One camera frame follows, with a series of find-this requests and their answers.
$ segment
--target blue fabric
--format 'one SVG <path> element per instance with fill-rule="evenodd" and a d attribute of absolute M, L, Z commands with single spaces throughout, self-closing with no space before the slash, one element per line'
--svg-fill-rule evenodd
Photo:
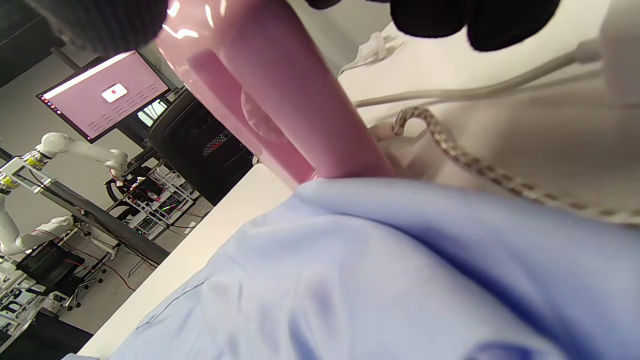
<path fill-rule="evenodd" d="M 397 179 L 245 224 L 110 360 L 640 359 L 635 231 Z"/>

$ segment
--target pink screen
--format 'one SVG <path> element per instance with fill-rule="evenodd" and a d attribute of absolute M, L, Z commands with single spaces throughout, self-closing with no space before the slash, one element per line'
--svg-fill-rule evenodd
<path fill-rule="evenodd" d="M 88 138 L 95 138 L 167 91 L 166 84 L 135 51 L 117 55 L 42 94 Z"/>

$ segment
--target black chair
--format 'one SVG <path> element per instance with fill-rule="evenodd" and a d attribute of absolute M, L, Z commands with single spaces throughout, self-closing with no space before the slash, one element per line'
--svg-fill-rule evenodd
<path fill-rule="evenodd" d="M 212 205 L 253 166 L 253 154 L 188 91 L 156 120 L 149 140 Z"/>
<path fill-rule="evenodd" d="M 46 297 L 57 291 L 72 300 L 85 282 L 84 277 L 74 275 L 83 265 L 84 258 L 48 241 L 20 260 L 16 269 L 45 288 L 42 291 L 27 289 L 26 292 Z"/>

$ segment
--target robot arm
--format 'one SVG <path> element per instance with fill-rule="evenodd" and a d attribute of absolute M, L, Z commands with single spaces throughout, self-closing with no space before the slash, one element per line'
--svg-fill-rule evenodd
<path fill-rule="evenodd" d="M 85 159 L 98 161 L 109 169 L 111 176 L 119 178 L 127 170 L 128 155 L 120 150 L 107 150 L 86 142 L 77 142 L 62 133 L 49 133 L 42 137 L 36 150 L 53 159 L 62 152 L 70 152 Z"/>
<path fill-rule="evenodd" d="M 107 150 L 86 142 L 77 142 L 66 134 L 49 133 L 42 137 L 42 143 L 23 157 L 27 166 L 41 170 L 49 160 L 63 152 L 70 152 L 85 159 L 98 161 L 109 169 L 111 176 L 119 178 L 127 169 L 128 155 L 119 150 Z M 15 222 L 4 208 L 4 200 L 19 185 L 11 176 L 0 170 L 0 255 L 10 256 L 33 249 L 37 245 L 61 237 L 73 226 L 71 217 L 52 219 L 28 234 L 20 234 Z"/>

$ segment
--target red wire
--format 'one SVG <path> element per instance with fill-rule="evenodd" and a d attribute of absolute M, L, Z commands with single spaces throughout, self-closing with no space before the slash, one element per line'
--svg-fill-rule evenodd
<path fill-rule="evenodd" d="M 111 177 L 112 177 L 114 180 L 116 180 L 116 181 L 120 181 L 120 182 L 122 182 L 124 185 L 127 185 L 127 186 L 129 187 L 129 189 L 130 189 L 130 190 L 129 190 L 129 193 L 127 193 L 127 194 L 125 194 L 125 195 L 131 196 L 131 191 L 135 191 L 135 192 L 139 192 L 139 193 L 141 193 L 142 195 L 144 195 L 144 196 L 148 197 L 149 199 L 153 200 L 154 202 L 162 203 L 160 200 L 157 200 L 157 199 L 152 198 L 151 196 L 149 196 L 149 194 L 147 194 L 147 193 L 143 192 L 142 190 L 139 190 L 138 188 L 135 188 L 133 185 L 131 185 L 131 184 L 129 184 L 129 183 L 127 183 L 127 182 L 125 182 L 124 180 L 117 179 L 115 176 L 113 176 L 113 174 L 111 173 L 111 171 L 109 171 L 109 173 L 111 174 Z M 156 185 L 158 185 L 158 187 L 159 187 L 160 189 L 162 189 L 162 190 L 167 190 L 167 191 L 168 191 L 168 189 L 163 188 L 160 184 L 156 183 Z M 185 213 L 185 214 L 191 215 L 192 217 L 203 218 L 203 216 L 202 216 L 202 215 L 198 215 L 198 214 L 196 214 L 196 213 L 192 213 L 192 212 L 190 212 L 190 211 L 187 211 L 186 209 L 178 209 L 178 211 L 181 211 L 181 212 L 183 212 L 183 213 Z"/>
<path fill-rule="evenodd" d="M 43 234 L 48 235 L 48 236 L 52 236 L 52 237 L 54 237 L 54 238 L 56 238 L 56 239 L 59 239 L 59 240 L 60 240 L 60 237 L 56 236 L 55 234 L 50 233 L 49 231 L 41 230 L 41 229 L 35 229 L 34 231 L 37 231 L 37 232 L 39 232 L 39 233 L 43 233 Z M 74 249 L 74 250 L 76 250 L 76 251 L 82 252 L 84 255 L 90 256 L 90 257 L 92 257 L 93 259 L 96 259 L 97 261 L 100 261 L 100 259 L 99 259 L 99 258 L 97 258 L 97 257 L 95 257 L 95 256 L 93 256 L 93 255 L 91 255 L 91 254 L 88 254 L 88 253 L 86 253 L 86 252 L 84 252 L 84 251 L 82 251 L 82 250 L 78 249 L 77 247 L 71 246 L 71 245 L 69 245 L 69 244 L 66 244 L 66 245 L 67 245 L 67 246 L 69 246 L 71 249 Z M 134 289 L 134 288 L 132 288 L 131 286 L 129 286 L 129 283 L 125 280 L 125 278 L 124 278 L 122 275 L 120 275 L 120 273 L 118 272 L 118 270 L 114 269 L 113 267 L 111 267 L 111 265 L 109 265 L 109 264 L 107 264 L 107 263 L 102 263 L 102 264 L 103 264 L 104 266 L 106 266 L 106 267 L 108 267 L 108 268 L 112 269 L 112 270 L 113 270 L 113 272 L 114 272 L 114 273 L 116 273 L 116 275 L 120 278 L 120 280 L 122 280 L 122 282 L 124 282 L 125 286 L 126 286 L 126 287 L 128 287 L 128 289 L 129 289 L 129 290 L 131 290 L 131 291 L 136 291 L 136 289 Z"/>

